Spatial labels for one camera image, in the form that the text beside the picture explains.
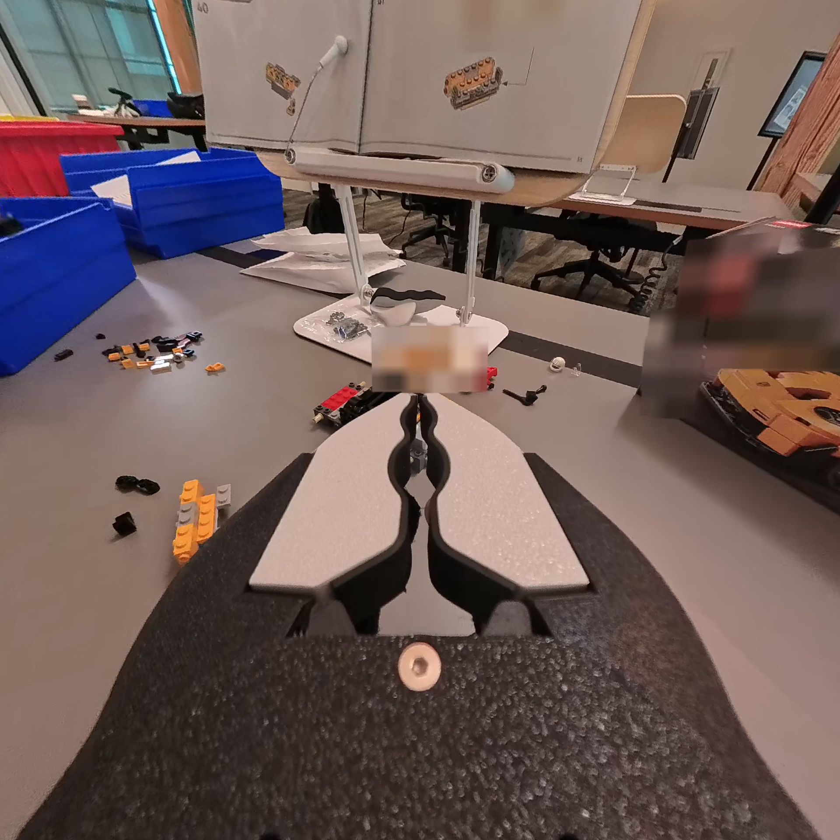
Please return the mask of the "wooden post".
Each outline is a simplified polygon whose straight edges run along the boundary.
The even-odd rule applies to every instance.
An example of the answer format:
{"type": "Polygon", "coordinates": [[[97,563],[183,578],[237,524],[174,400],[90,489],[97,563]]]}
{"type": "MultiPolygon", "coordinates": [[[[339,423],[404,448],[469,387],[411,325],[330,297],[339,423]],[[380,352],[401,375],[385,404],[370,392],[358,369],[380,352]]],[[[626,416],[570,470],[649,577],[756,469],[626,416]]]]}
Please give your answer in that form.
{"type": "Polygon", "coordinates": [[[790,128],[776,145],[756,188],[779,196],[789,207],[799,202],[794,177],[814,174],[825,162],[839,136],[839,38],[835,38],[822,69],[805,94],[790,128]]]}

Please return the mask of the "long wooden table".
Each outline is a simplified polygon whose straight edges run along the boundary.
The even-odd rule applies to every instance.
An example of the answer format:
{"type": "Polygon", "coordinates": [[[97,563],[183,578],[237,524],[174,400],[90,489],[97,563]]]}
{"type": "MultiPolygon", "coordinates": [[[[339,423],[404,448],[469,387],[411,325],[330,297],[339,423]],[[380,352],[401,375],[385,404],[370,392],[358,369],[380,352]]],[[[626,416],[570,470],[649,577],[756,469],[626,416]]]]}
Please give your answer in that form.
{"type": "Polygon", "coordinates": [[[155,117],[133,119],[113,116],[96,117],[79,113],[67,114],[66,120],[76,123],[120,126],[123,131],[123,139],[133,151],[141,150],[144,144],[168,143],[168,132],[172,131],[191,138],[198,151],[207,152],[206,128],[203,120],[155,117]]]}

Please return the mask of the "black red toy car chassis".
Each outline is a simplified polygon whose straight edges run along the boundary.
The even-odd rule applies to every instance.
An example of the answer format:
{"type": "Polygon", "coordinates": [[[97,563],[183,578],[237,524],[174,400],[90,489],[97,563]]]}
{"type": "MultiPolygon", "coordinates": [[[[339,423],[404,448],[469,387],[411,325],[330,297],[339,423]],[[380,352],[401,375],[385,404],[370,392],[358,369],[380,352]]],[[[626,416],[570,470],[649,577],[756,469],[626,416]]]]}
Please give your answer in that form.
{"type": "MultiPolygon", "coordinates": [[[[395,392],[374,392],[371,385],[367,385],[365,382],[349,383],[315,406],[312,421],[314,424],[323,424],[338,429],[373,411],[395,396],[398,396],[395,392]]],[[[416,435],[409,449],[409,457],[412,476],[416,476],[425,470],[427,466],[427,445],[422,438],[419,425],[416,427],[416,435]]]]}

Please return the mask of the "black toy set box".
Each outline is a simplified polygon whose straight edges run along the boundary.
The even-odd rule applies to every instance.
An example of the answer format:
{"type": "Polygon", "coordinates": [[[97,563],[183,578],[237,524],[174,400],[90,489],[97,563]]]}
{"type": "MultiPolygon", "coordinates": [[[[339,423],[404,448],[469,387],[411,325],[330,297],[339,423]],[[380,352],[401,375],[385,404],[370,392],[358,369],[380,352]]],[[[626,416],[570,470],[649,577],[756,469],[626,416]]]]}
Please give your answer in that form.
{"type": "Polygon", "coordinates": [[[649,320],[642,411],[839,512],[838,229],[763,218],[692,243],[649,320]]]}

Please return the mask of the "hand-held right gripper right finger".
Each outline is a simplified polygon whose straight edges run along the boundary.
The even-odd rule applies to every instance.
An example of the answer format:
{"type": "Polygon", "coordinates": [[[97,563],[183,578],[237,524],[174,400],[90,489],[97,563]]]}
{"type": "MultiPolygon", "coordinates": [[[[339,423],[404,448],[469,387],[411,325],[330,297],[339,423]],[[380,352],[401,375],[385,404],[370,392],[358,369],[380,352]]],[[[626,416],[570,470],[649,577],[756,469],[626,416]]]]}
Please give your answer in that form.
{"type": "Polygon", "coordinates": [[[499,604],[591,585],[525,454],[486,419],[443,395],[419,397],[427,444],[430,580],[483,631],[499,604]]]}

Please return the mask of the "small screen on stand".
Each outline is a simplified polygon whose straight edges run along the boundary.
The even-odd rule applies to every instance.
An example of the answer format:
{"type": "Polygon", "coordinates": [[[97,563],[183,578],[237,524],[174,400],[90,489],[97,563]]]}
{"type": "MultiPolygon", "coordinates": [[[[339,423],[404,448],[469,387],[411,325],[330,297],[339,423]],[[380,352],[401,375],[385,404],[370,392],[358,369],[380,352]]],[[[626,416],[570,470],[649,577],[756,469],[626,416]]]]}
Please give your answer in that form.
{"type": "Polygon", "coordinates": [[[747,190],[751,191],[759,180],[775,146],[782,140],[789,129],[796,111],[802,104],[806,93],[816,79],[826,53],[807,50],[801,54],[791,75],[785,82],[781,93],[775,100],[767,118],[758,132],[758,137],[769,141],[763,157],[750,178],[747,190]]]}

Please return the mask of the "orange grey brick assembly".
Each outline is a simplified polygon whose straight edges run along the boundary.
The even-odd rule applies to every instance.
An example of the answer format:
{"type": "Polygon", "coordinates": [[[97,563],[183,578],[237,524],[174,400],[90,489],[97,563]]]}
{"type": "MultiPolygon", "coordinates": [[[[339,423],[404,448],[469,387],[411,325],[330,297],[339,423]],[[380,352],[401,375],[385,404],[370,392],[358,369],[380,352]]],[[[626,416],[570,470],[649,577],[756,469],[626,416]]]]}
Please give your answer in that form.
{"type": "Polygon", "coordinates": [[[179,566],[184,566],[215,534],[231,509],[230,484],[213,491],[205,490],[198,479],[183,484],[172,541],[172,554],[179,566]]]}

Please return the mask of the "black sign panel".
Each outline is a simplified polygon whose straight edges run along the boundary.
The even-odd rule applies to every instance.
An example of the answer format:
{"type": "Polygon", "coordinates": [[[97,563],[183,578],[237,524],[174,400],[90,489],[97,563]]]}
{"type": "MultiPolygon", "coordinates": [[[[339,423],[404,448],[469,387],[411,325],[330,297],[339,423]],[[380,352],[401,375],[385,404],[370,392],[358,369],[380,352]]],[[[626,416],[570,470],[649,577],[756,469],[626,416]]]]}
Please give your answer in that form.
{"type": "Polygon", "coordinates": [[[678,131],[675,146],[661,182],[667,183],[677,160],[693,161],[718,98],[722,75],[732,48],[706,53],[699,63],[689,91],[686,114],[678,131]]]}

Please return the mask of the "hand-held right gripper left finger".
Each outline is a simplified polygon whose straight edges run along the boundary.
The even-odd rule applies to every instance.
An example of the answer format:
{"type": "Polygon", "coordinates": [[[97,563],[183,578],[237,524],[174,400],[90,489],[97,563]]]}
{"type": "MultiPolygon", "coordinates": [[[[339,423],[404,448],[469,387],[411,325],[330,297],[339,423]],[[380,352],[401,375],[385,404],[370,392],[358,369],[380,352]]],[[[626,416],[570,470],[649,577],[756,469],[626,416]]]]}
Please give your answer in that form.
{"type": "Polygon", "coordinates": [[[320,444],[249,578],[251,590],[339,602],[358,630],[375,630],[412,570],[421,509],[406,483],[417,402],[398,394],[320,444]]]}

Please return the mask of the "red plastic bin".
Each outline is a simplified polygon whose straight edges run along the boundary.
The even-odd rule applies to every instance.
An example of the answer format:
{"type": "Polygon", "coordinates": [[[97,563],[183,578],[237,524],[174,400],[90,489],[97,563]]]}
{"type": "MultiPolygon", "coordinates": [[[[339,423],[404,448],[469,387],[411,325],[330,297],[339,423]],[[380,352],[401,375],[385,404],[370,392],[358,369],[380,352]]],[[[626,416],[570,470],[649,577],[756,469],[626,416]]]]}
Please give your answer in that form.
{"type": "Polygon", "coordinates": [[[1,121],[1,197],[68,196],[63,154],[119,150],[118,125],[58,120],[1,121]]]}

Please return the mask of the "wooden beam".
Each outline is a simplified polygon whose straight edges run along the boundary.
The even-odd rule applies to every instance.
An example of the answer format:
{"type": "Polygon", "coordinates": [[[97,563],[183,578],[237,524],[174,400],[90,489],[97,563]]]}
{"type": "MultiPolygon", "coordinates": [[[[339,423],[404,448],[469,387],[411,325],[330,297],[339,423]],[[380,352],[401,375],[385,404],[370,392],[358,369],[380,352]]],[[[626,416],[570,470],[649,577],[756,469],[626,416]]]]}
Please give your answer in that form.
{"type": "Polygon", "coordinates": [[[154,1],[154,7],[181,91],[194,95],[202,93],[191,3],[154,1]]]}

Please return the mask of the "pile of small toy bricks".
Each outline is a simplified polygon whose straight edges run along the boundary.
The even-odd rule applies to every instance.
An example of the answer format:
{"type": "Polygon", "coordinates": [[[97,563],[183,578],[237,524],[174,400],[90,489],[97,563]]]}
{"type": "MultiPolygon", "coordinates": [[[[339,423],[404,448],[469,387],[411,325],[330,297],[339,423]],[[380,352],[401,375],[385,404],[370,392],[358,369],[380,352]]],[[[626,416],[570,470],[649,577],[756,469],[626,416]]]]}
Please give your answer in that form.
{"type": "Polygon", "coordinates": [[[205,335],[200,330],[176,335],[156,335],[131,343],[115,343],[99,351],[107,362],[126,371],[146,370],[159,374],[181,369],[196,360],[196,348],[205,335]]]}

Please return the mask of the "black office chair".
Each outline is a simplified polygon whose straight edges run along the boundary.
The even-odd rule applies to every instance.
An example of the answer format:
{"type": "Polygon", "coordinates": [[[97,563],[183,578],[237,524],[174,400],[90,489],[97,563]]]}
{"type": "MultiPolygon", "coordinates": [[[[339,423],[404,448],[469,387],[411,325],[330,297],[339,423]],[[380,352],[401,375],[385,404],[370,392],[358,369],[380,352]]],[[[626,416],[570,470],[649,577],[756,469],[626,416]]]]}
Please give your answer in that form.
{"type": "Polygon", "coordinates": [[[575,300],[581,299],[583,292],[596,277],[604,279],[611,287],[632,295],[642,286],[643,276],[634,270],[637,248],[597,244],[594,240],[585,240],[581,244],[589,250],[586,258],[540,271],[531,280],[530,289],[540,291],[545,278],[563,279],[572,274],[582,274],[581,283],[574,294],[575,300]]]}
{"type": "Polygon", "coordinates": [[[406,211],[405,221],[413,212],[418,212],[424,220],[431,220],[430,224],[415,229],[402,246],[401,257],[408,257],[408,249],[432,239],[444,252],[444,268],[452,266],[452,253],[449,241],[456,239],[454,223],[459,210],[459,200],[440,196],[413,196],[408,193],[401,195],[401,207],[406,211]]]}

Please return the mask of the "grey side table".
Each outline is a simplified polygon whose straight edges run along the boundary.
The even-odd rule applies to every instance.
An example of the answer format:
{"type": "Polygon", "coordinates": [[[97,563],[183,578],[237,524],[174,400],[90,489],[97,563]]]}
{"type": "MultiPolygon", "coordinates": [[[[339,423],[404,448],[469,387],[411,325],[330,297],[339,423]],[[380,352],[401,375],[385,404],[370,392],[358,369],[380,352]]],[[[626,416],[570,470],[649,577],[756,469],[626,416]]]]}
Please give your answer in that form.
{"type": "Polygon", "coordinates": [[[565,198],[556,206],[560,215],[537,231],[578,245],[594,240],[638,249],[634,270],[643,276],[643,283],[634,295],[629,293],[627,309],[632,314],[646,312],[667,259],[683,256],[690,243],[762,219],[794,218],[777,195],[767,192],[635,182],[628,194],[636,197],[634,205],[609,206],[565,198]]]}

